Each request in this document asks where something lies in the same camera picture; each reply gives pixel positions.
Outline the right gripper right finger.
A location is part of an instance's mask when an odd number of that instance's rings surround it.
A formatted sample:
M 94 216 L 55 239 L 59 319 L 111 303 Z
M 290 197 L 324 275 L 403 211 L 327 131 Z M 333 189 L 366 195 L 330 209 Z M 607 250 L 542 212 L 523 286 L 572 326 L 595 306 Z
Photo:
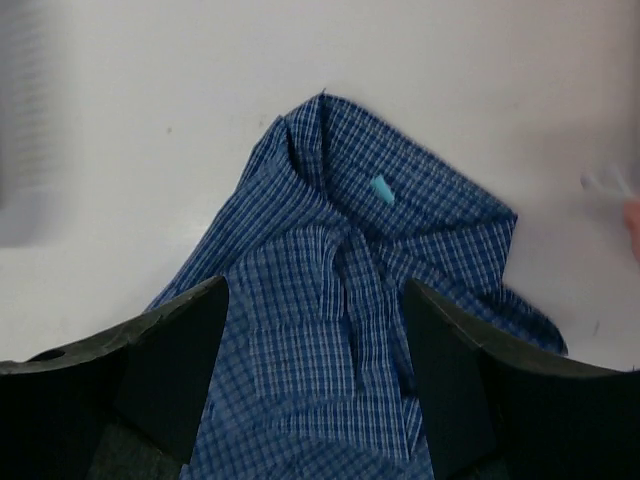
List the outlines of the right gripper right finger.
M 553 354 L 404 291 L 407 339 L 438 479 L 635 479 L 639 374 Z

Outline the blue checked long sleeve shirt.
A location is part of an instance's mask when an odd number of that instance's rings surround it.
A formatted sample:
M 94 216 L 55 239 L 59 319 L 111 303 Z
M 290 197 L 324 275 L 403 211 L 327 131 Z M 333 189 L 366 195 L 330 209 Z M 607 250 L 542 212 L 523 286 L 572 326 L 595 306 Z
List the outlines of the blue checked long sleeve shirt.
M 402 313 L 417 279 L 563 354 L 502 281 L 516 214 L 355 103 L 277 118 L 163 304 L 223 276 L 229 307 L 184 479 L 429 479 Z

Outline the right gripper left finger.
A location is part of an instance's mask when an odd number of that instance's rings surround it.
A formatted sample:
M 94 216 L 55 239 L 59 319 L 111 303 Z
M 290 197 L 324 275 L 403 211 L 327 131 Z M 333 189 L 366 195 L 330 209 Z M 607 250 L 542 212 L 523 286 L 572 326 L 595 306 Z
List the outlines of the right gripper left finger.
M 5 479 L 175 479 L 193 452 L 227 316 L 210 278 L 164 305 L 1 365 Z

